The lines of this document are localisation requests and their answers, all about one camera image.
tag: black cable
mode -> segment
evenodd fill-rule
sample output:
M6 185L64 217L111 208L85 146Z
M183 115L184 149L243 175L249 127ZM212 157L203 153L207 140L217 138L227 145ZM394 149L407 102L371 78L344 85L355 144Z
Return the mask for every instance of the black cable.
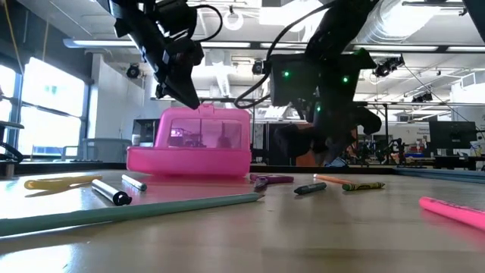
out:
M236 108L238 109L249 109L249 108L252 108L260 103L262 103L264 100L268 99L270 96L269 95L266 95L262 98L260 98L259 100L255 101L255 102L252 102L248 105L240 105L239 102L244 99L247 95L253 93L258 87L260 87L260 85L263 84L263 82L266 81L266 79L270 76L269 72L266 73L264 75L264 77L262 77L255 85L251 86L251 88L249 88L248 90L246 90L243 94L241 94L240 96L238 96L235 100L234 100L234 105L236 106Z
M288 32L288 30L291 30L292 27L294 27L296 24L299 24L304 19L306 19L306 18L308 18L308 17L312 16L313 14L316 14L316 13L318 13L320 11L324 11L324 10L326 10L328 8L331 8L331 7L333 7L333 5L335 5L335 2L330 2L330 3L327 3L325 5L322 5L319 8L316 8L313 11L310 11L305 16L299 18L298 20L292 22L291 24L289 24L288 26L286 26L285 28L283 28L283 30L281 30L280 34L278 34L278 36L276 36L276 38L274 39L273 43L271 43L271 46L268 49L268 53L266 54L266 61L269 61L269 59L271 57L271 53L273 52L274 48L276 47L276 44L281 40L281 38L283 38L283 36ZM256 102L253 102L250 105L240 105L239 104L239 102L240 102L241 99L244 99L247 95L249 95L250 93L253 93L258 87L260 87L263 84L263 82L266 81L266 79L269 76L270 76L270 72L268 71L268 72L266 72L266 74L264 75L264 77L262 77L254 86L252 86L247 91L245 91L243 94L241 94L240 96L238 96L236 98L236 100L234 100L234 105L236 106L236 108L239 108L239 109L251 108L251 107L256 106L259 103L263 102L265 99L269 98L270 96L267 95L267 96L264 96L263 98L257 100Z
M221 23L219 24L218 29L215 31L214 34L212 34L209 37L206 37L204 39L196 40L195 42L207 42L208 40L215 38L219 34L219 32L222 30L222 25L224 24L222 22L222 14L219 12L218 9L216 9L215 7L213 7L211 5L197 5L197 6L194 6L194 8L195 9L200 9L200 8L208 8L208 9L211 9L212 11L214 11L217 14L217 16L219 17L219 20L221 21Z
M419 80L419 78L411 71L411 69L409 69L405 64L404 64L404 67L406 67L406 69L409 71L409 73L411 73L411 75L416 79L418 80L418 82L424 87L427 89L427 91L429 91L433 96L435 96L438 100L440 100L446 107L448 107L451 111L455 112L460 118L463 118L463 120L467 121L467 122L470 122L468 119L466 119L464 116L462 116L462 114L458 113L458 111L456 111L455 109L453 109L453 107L449 106L448 103L446 103L444 100L442 100L439 96L437 96L433 90L431 90L431 88L429 88L428 86L426 86L421 80ZM477 129L478 133L480 133L483 137L483 139L485 140L485 135L483 135L482 132L480 132L480 128L475 124L475 128Z

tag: window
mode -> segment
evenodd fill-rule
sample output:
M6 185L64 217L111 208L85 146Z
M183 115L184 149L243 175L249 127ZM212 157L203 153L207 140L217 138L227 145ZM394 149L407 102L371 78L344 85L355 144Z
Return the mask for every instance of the window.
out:
M15 71L0 65L0 86L6 97L12 97L14 95L15 76Z
M81 120L22 107L18 150L24 155L61 155L65 146L77 146Z
M0 101L0 121L10 121L12 104L8 100Z
M22 100L80 117L84 82L43 61L31 58L25 67Z
M0 102L0 121L9 121L10 119L10 112L12 109L12 104L9 101L1 101ZM7 135L8 135L8 129L5 130L3 136L3 142L7 142ZM0 147L0 154L5 153L5 149Z
M43 61L31 58L22 85L18 150L24 155L61 155L78 146L85 84Z

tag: pink plastic box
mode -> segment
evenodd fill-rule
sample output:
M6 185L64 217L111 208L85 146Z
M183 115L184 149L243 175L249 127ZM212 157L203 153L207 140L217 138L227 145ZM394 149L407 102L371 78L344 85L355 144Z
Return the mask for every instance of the pink plastic box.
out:
M153 147L128 148L127 168L154 175L242 177L249 172L249 113L202 104L169 108Z

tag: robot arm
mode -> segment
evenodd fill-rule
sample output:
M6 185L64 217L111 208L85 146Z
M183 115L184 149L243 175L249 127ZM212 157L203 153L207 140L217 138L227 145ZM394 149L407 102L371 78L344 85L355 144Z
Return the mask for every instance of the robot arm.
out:
M97 0L114 18L118 38L128 35L150 64L158 81L156 96L171 96L192 109L199 97L191 79L192 68L204 52L192 37L197 7L185 0Z

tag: desk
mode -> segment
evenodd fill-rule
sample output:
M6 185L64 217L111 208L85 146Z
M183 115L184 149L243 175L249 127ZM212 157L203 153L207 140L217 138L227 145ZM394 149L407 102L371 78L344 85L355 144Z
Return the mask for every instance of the desk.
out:
M116 187L125 187L122 174L140 176L129 171L96 173ZM483 184L396 175L330 175L384 182L386 189L344 193L340 185L329 183L325 191L295 198L294 188L313 181L311 174L295 174L294 185L270 187L258 202L0 238L0 271L483 271L485 234L418 206L420 197L431 196L485 209ZM28 198L32 192L23 188L26 179L0 180L2 217L109 205L88 187ZM149 182L145 201L159 201L153 193L160 187L156 180Z

